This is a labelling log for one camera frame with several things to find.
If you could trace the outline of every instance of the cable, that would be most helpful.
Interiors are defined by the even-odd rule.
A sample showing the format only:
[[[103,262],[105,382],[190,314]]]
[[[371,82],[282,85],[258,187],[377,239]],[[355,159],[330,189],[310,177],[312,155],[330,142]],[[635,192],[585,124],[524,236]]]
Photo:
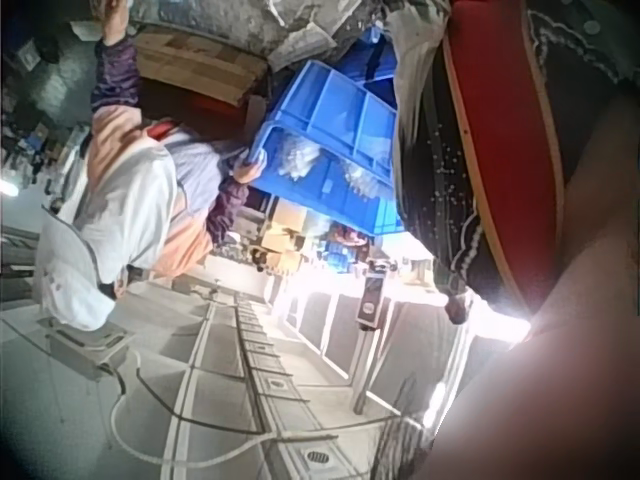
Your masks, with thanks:
[[[137,368],[140,368],[140,364],[141,364],[141,358],[140,358],[140,354],[131,349],[130,350],[134,356],[136,357],[136,361],[137,361]],[[152,455],[147,455],[144,453],[140,453],[137,450],[135,450],[134,448],[130,447],[129,445],[127,445],[124,440],[122,440],[122,438],[120,437],[120,435],[118,434],[118,430],[116,427],[116,418],[118,415],[118,410],[120,409],[120,406],[122,405],[124,399],[126,398],[126,383],[124,382],[124,379],[122,378],[122,376],[120,375],[120,373],[109,367],[108,365],[105,366],[105,368],[108,368],[111,373],[113,375],[115,375],[118,379],[118,382],[120,384],[120,389],[121,389],[121,393],[120,396],[118,397],[118,400],[116,400],[116,403],[113,405],[112,409],[111,409],[111,416],[110,416],[110,424],[111,424],[111,431],[113,433],[113,436],[115,437],[116,441],[118,442],[118,444],[120,445],[120,447],[122,447],[125,451],[127,451],[130,455],[138,458],[139,460],[148,462],[148,463],[152,463],[154,465],[161,465],[161,466],[169,466],[169,467],[173,467],[173,468],[208,468],[208,467],[212,467],[214,465],[219,465],[221,463],[226,462],[227,460],[231,460],[232,458],[237,457],[238,455],[241,455],[242,453],[246,452],[247,450],[249,450],[252,447],[255,447],[257,445],[260,445],[261,443],[267,442],[269,440],[274,440],[274,441],[280,441],[280,442],[303,442],[303,441],[319,441],[319,440],[327,440],[327,437],[329,436],[336,436],[336,435],[340,435],[341,433],[344,433],[345,431],[358,431],[358,430],[366,430],[368,428],[371,428],[375,425],[381,424],[381,423],[386,423],[392,420],[405,420],[407,419],[407,417],[405,416],[390,416],[390,417],[384,417],[381,419],[377,419],[377,420],[370,420],[368,422],[362,422],[362,423],[358,423],[358,424],[353,424],[353,425],[344,425],[341,427],[335,427],[335,428],[327,428],[327,429],[319,429],[319,430],[308,430],[308,431],[301,431],[301,432],[292,432],[292,431],[281,431],[281,432],[270,432],[270,433],[265,433],[263,435],[259,435],[256,438],[253,438],[252,440],[249,440],[248,442],[242,444],[241,446],[239,446],[238,448],[224,454],[221,456],[218,456],[216,458],[212,458],[210,460],[203,460],[203,461],[199,461],[199,462],[187,462],[187,461],[183,461],[183,460],[171,460],[171,459],[166,459],[166,458],[160,458],[160,457],[154,457]]]
[[[14,327],[13,325],[11,325],[7,320],[5,320],[4,318],[0,318],[0,321],[2,321],[2,323],[4,323],[7,327],[9,327],[11,330],[13,330],[13,332],[18,335],[20,338],[22,338],[24,341],[26,341],[27,343],[30,343],[32,347],[34,347],[37,350],[40,350],[42,353],[44,353],[47,357],[50,357],[51,354],[49,352],[47,352],[44,348],[42,348],[40,345],[38,345],[36,342],[34,342],[33,340],[31,340],[29,337],[27,337],[24,333],[22,333],[20,330],[18,330],[16,327]]]

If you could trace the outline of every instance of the gloved hand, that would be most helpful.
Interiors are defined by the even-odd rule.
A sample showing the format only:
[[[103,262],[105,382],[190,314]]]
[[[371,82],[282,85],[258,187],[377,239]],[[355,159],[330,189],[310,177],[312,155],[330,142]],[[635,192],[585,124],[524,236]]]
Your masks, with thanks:
[[[235,178],[238,183],[247,184],[262,175],[264,167],[267,166],[267,152],[261,149],[260,152],[258,152],[256,161],[249,165],[245,165],[244,160],[245,157],[240,156],[236,161],[233,169],[233,178]]]
[[[127,34],[129,7],[127,0],[105,0],[102,12],[102,41],[115,45]]]

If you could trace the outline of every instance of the sign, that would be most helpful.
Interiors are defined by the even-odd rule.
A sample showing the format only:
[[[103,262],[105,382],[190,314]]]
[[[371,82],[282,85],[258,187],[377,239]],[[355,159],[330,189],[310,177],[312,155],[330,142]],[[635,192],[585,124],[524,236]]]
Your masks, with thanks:
[[[385,274],[369,273],[364,282],[364,293],[358,307],[356,321],[369,328],[379,328],[380,310],[382,308],[382,294]]]

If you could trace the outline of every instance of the floor drain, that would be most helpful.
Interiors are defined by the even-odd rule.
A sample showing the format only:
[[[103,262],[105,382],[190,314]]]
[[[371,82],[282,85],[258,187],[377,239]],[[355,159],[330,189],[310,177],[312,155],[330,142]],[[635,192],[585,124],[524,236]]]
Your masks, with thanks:
[[[269,379],[269,385],[276,390],[287,390],[287,385],[282,380],[276,380],[274,378]]]
[[[306,453],[307,460],[311,463],[317,463],[320,465],[326,465],[331,460],[328,454],[324,452],[318,452],[317,450],[311,450]]]

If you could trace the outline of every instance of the white cap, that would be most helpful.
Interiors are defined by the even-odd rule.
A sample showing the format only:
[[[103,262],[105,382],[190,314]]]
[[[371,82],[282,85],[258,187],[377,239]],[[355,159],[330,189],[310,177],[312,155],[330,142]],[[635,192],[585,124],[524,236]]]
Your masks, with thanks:
[[[35,294],[61,323],[93,331],[105,324],[115,302],[98,290],[89,245],[75,228],[46,210],[35,272]]]

